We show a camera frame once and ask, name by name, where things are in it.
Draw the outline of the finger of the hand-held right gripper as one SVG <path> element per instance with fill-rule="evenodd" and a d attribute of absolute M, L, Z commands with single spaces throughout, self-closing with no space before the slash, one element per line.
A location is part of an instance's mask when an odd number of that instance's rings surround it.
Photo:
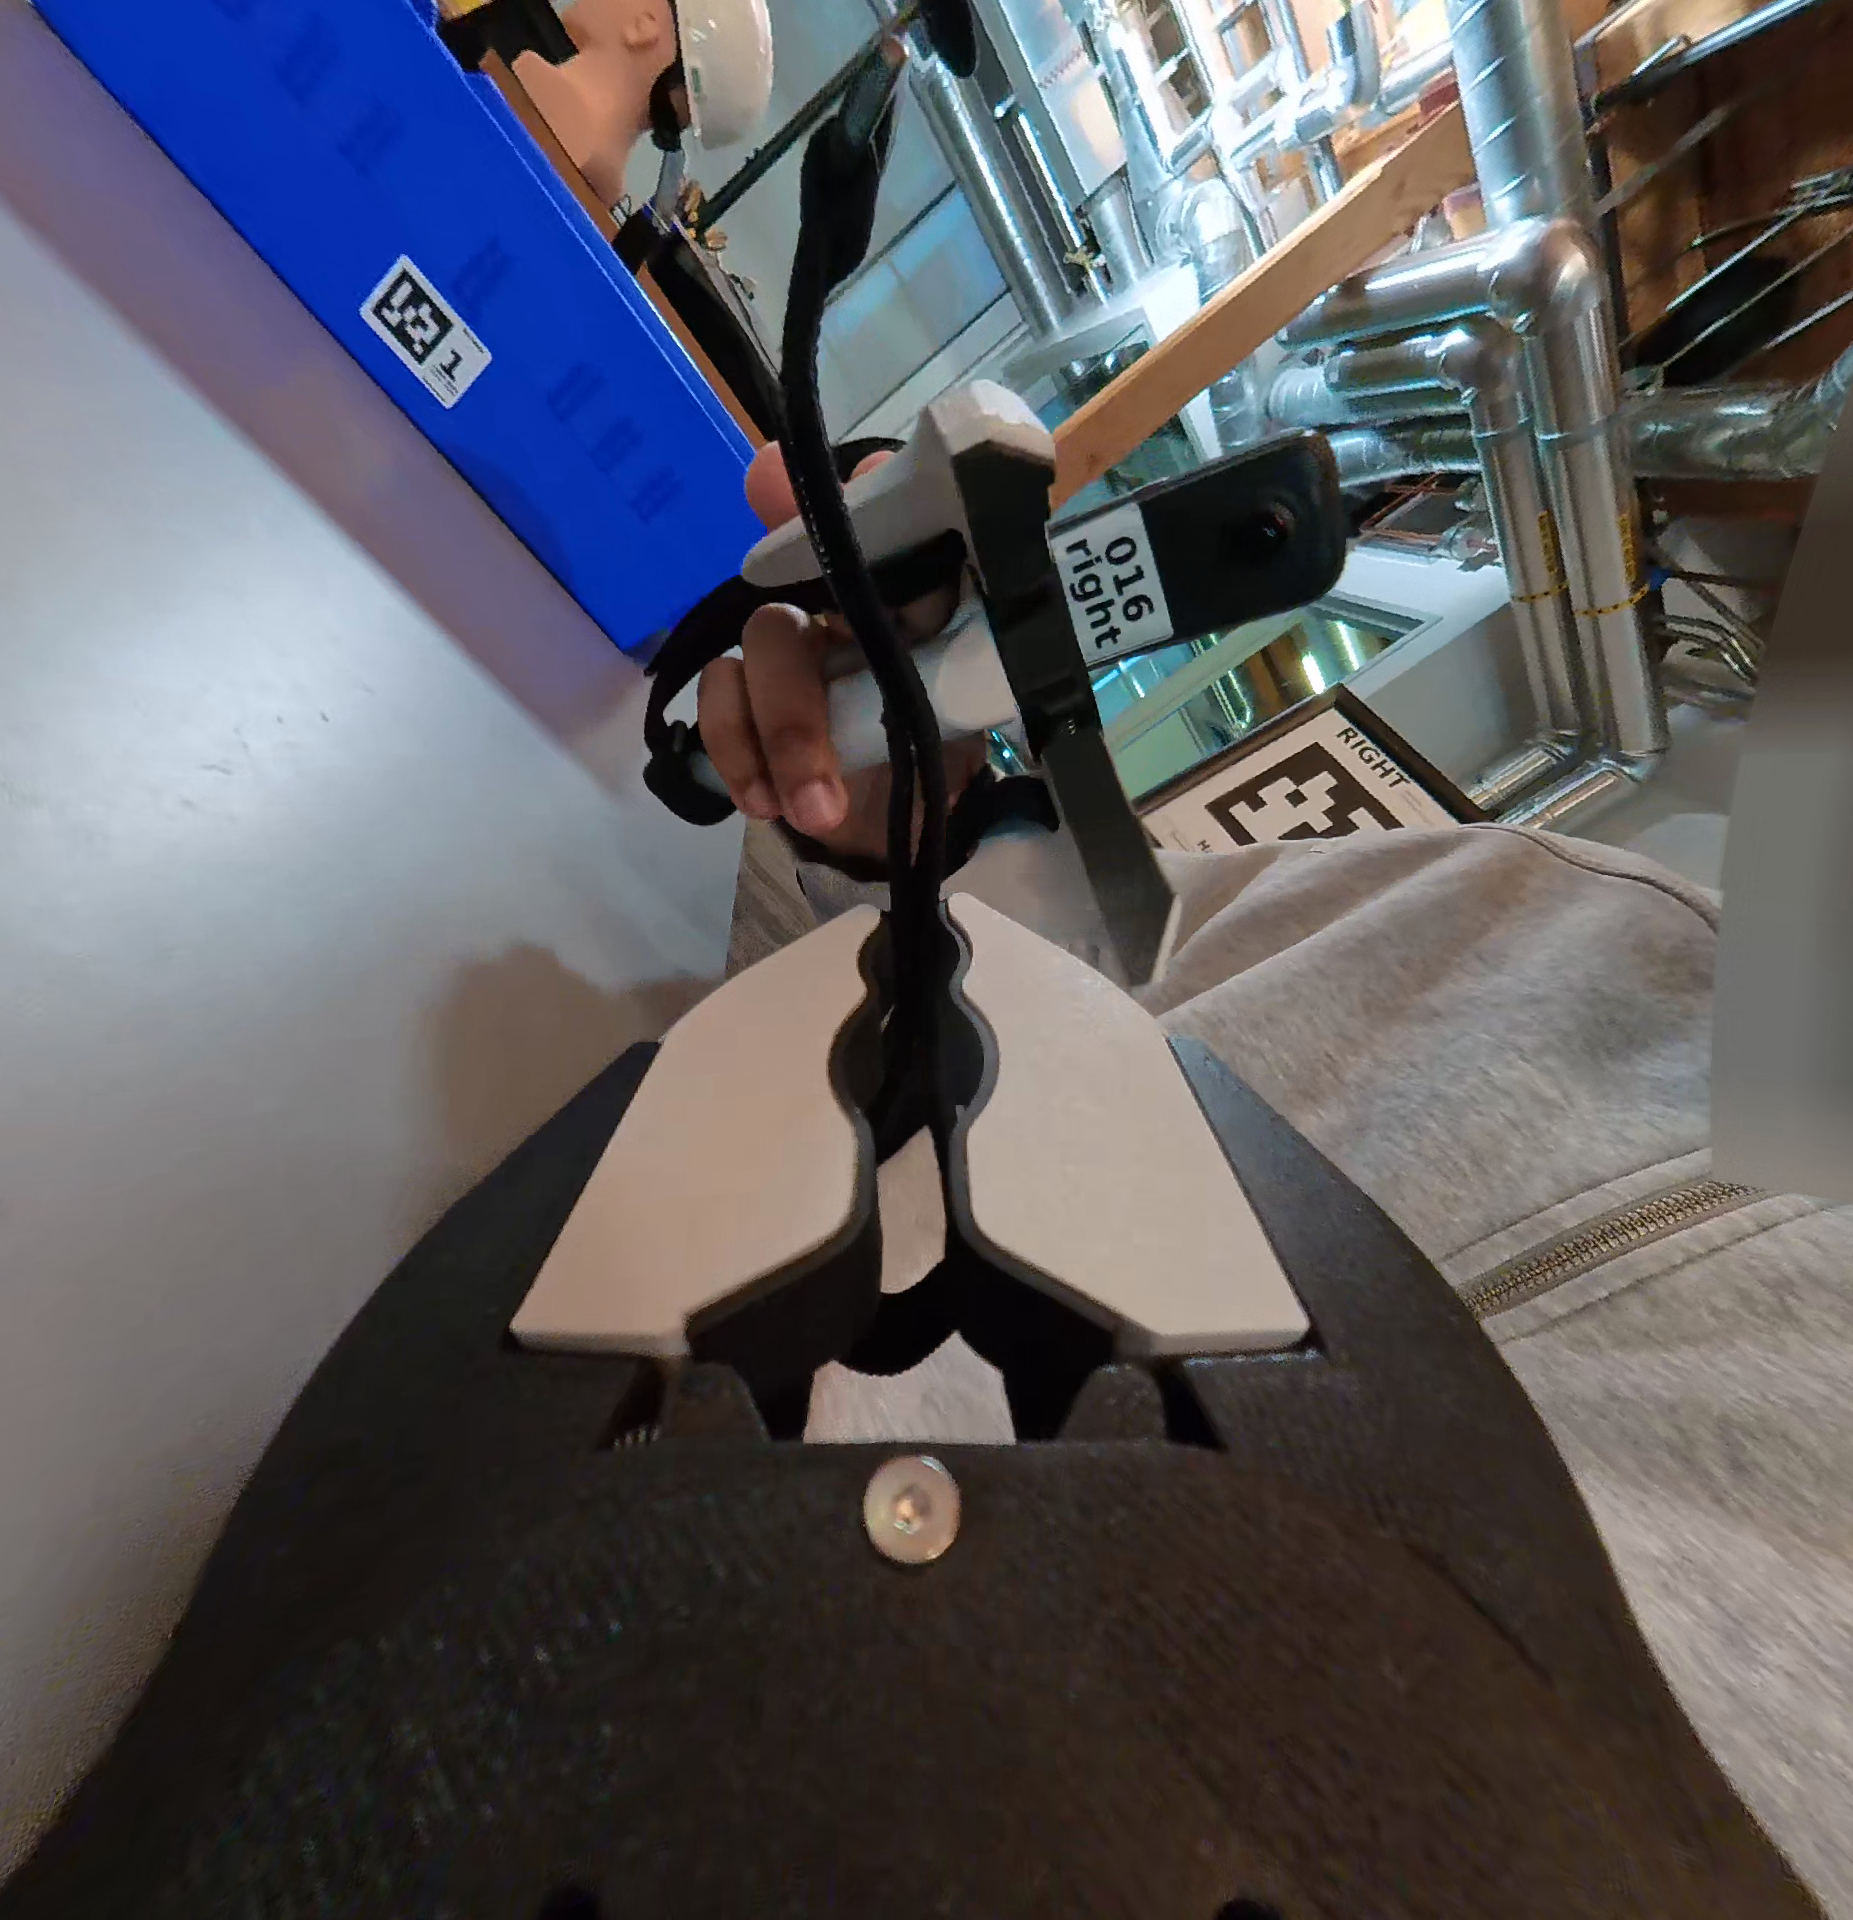
<path fill-rule="evenodd" d="M 1178 893 L 1127 804 L 1103 732 L 1060 727 L 1042 753 L 1062 825 L 1129 986 L 1159 980 L 1178 939 Z"/>

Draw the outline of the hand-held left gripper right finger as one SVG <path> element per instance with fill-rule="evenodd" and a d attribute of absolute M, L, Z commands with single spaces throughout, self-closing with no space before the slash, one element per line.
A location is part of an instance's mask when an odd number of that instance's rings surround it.
<path fill-rule="evenodd" d="M 955 1215 L 1142 1359 L 1285 1355 L 1314 1324 L 1166 1030 L 977 895 L 947 902 L 979 1029 Z"/>

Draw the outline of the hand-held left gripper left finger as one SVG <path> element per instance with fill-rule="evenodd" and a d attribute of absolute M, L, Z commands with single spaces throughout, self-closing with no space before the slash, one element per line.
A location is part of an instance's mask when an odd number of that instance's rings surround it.
<path fill-rule="evenodd" d="M 835 1058 L 880 926 L 851 907 L 674 1023 L 514 1311 L 524 1349 L 685 1359 L 870 1221 L 870 1134 Z"/>

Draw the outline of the grey desk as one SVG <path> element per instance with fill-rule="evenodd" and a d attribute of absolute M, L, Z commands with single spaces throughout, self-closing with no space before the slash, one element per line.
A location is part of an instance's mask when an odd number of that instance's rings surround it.
<path fill-rule="evenodd" d="M 642 709 L 0 4 L 0 1886 L 344 1324 L 721 974 Z"/>

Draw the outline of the person's right hand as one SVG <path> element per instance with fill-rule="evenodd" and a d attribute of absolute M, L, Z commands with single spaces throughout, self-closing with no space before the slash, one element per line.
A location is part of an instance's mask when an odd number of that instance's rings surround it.
<path fill-rule="evenodd" d="M 843 767 L 827 706 L 827 662 L 851 650 L 843 620 L 771 602 L 697 680 L 705 753 L 738 810 L 814 846 L 835 862 L 890 854 L 890 767 Z"/>

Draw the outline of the framed marker sign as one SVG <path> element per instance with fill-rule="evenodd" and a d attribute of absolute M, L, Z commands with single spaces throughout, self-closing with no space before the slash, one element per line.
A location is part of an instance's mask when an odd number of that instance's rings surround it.
<path fill-rule="evenodd" d="M 1348 686 L 1292 709 L 1134 804 L 1161 852 L 1235 852 L 1490 814 Z"/>

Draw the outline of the cluster of silver pipes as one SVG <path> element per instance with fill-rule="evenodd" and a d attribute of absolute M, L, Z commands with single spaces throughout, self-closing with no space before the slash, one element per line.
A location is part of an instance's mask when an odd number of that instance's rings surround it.
<path fill-rule="evenodd" d="M 1471 418 L 1522 617 L 1539 737 L 1474 787 L 1561 827 L 1660 769 L 1670 745 L 1635 459 L 1649 478 L 1813 478 L 1853 380 L 1625 394 L 1576 60 L 1556 4 L 1447 4 L 1477 178 L 1285 327 L 1336 346 L 1316 402 L 1450 388 Z"/>

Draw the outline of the grey zip hoodie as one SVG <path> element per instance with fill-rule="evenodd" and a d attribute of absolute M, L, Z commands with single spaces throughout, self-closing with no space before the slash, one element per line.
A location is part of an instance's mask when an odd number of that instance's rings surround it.
<path fill-rule="evenodd" d="M 1853 1209 L 1682 1203 L 1710 1034 L 1426 1057 L 1201 1034 L 1431 1253 L 1561 1446 L 1689 1715 L 1853 1916 Z"/>

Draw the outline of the blue plastic bin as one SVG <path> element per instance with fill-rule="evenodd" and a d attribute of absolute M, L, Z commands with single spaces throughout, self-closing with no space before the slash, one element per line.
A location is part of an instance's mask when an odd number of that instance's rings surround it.
<path fill-rule="evenodd" d="M 740 574 L 743 430 L 442 12 L 39 11 L 612 641 Z"/>

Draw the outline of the wooden post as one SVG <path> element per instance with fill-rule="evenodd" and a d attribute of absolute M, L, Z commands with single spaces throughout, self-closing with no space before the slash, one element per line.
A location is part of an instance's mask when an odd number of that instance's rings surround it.
<path fill-rule="evenodd" d="M 1050 508 L 1063 510 L 1103 480 L 1308 302 L 1373 264 L 1385 245 L 1471 178 L 1477 164 L 1466 112 L 1450 103 L 1057 428 Z"/>

